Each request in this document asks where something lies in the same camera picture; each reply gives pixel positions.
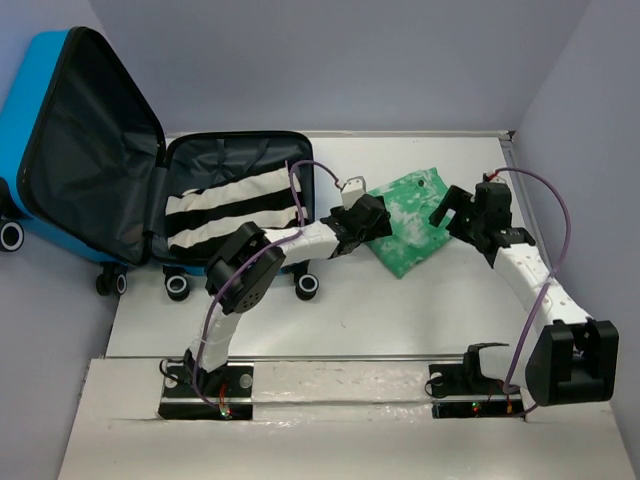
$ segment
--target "green plastic bag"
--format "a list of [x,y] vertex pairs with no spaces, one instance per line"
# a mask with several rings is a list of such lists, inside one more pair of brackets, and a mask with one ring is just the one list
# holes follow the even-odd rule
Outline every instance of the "green plastic bag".
[[447,221],[437,228],[429,224],[429,215],[447,193],[435,168],[418,170],[368,193],[384,197],[393,235],[367,245],[396,277],[402,278],[449,241]]

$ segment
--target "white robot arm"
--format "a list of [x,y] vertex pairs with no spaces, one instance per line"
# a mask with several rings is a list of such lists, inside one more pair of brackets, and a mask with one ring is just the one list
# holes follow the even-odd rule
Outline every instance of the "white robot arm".
[[[207,290],[214,305],[210,321],[185,355],[188,368],[197,363],[201,376],[215,372],[227,363],[229,345],[242,313],[253,308],[271,285],[278,270],[307,260],[331,259],[351,253],[362,242],[391,235],[390,214],[382,197],[366,194],[362,177],[348,180],[342,187],[341,207],[331,209],[331,215],[303,227],[260,229],[245,224],[229,238],[207,266]],[[264,249],[251,268],[247,269],[221,298],[215,295],[255,252]],[[300,288],[315,290],[317,285]],[[306,280],[316,282],[307,275]]]
[[475,195],[452,186],[430,216],[439,225],[449,210],[449,233],[476,247],[511,286],[531,325],[516,345],[471,345],[464,356],[467,383],[496,379],[529,391],[538,405],[609,400],[613,395],[618,332],[596,321],[552,278],[535,241],[511,226],[511,191],[485,181]]
[[[265,250],[220,298],[205,335],[185,355],[188,368],[197,368],[206,379],[226,364],[242,313],[260,301],[281,267],[345,255],[363,241],[391,234],[381,197],[366,195],[364,182],[352,183],[346,190],[343,206],[320,221],[287,230],[245,224],[229,239],[207,269],[207,290],[212,295],[256,251],[301,232],[294,240]],[[540,301],[537,315],[531,317],[533,331],[518,344],[469,346],[462,365],[467,383],[473,388],[474,382],[500,380],[507,387],[527,389],[541,406],[608,400],[613,394],[618,332],[611,322],[591,318],[550,278],[531,235],[511,226],[510,204],[506,184],[479,183],[475,195],[453,186],[430,217],[432,224],[439,225],[453,210],[447,225],[451,235],[485,256],[525,310],[531,311]],[[540,296],[543,288],[546,293]]]

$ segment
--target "white table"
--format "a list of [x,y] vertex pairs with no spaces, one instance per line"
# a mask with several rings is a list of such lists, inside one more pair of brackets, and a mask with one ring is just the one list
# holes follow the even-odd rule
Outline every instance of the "white table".
[[61,480],[634,478],[606,403],[434,420],[425,362],[264,362],[253,421],[164,421],[157,367],[92,362]]
[[[435,166],[445,182],[473,189],[482,172],[505,164],[496,138],[312,142],[318,160],[370,186]],[[317,178],[322,215],[339,196]],[[513,212],[521,224],[517,202]],[[633,478],[606,403],[538,409],[527,423],[434,420],[427,361],[327,361],[433,359],[513,341],[525,312],[472,247],[451,241],[402,280],[366,247],[311,270],[321,282],[316,299],[301,302],[288,279],[276,279],[231,344],[234,356],[271,358],[255,364],[251,422],[157,418],[157,357],[183,354],[207,296],[194,288],[173,303],[159,267],[131,272],[107,358],[91,364],[60,478]],[[275,358],[283,356],[313,361]]]
[[[483,172],[505,165],[497,138],[320,137],[315,158],[341,178],[364,175],[369,187],[418,169],[437,167],[447,184],[473,191]],[[317,172],[317,214],[340,196]],[[514,225],[522,225],[517,201]],[[260,305],[246,313],[231,343],[234,356],[462,353],[469,344],[513,341],[526,317],[516,297],[482,255],[454,240],[397,280],[360,247],[354,254],[313,262],[320,291],[295,296],[290,276],[277,278]],[[197,335],[208,300],[204,280],[190,297],[166,295],[160,267],[129,274],[107,350],[109,357],[182,356]]]

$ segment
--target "gray wall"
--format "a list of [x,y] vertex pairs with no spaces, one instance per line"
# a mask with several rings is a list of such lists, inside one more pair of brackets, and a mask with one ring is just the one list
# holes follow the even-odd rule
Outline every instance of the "gray wall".
[[[522,165],[553,179],[574,221],[560,277],[599,319],[620,330],[613,405],[640,474],[640,2],[594,0],[516,136]],[[545,244],[564,227],[550,195],[531,186]]]
[[514,129],[588,0],[91,0],[168,132]]
[[[0,108],[31,37],[79,23],[101,29],[86,0],[0,0]],[[85,366],[115,314],[94,292],[97,273],[29,235],[19,252],[0,253],[2,479],[58,475]]]

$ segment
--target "black and white striped fabric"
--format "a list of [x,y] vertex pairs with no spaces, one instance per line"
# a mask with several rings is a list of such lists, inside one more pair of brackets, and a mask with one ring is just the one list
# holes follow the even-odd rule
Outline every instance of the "black and white striped fabric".
[[[295,175],[294,186],[308,219]],[[188,190],[179,197],[170,196],[165,215],[169,251],[189,259],[211,257],[246,222],[255,222],[261,228],[298,224],[289,170],[284,165],[211,188]]]

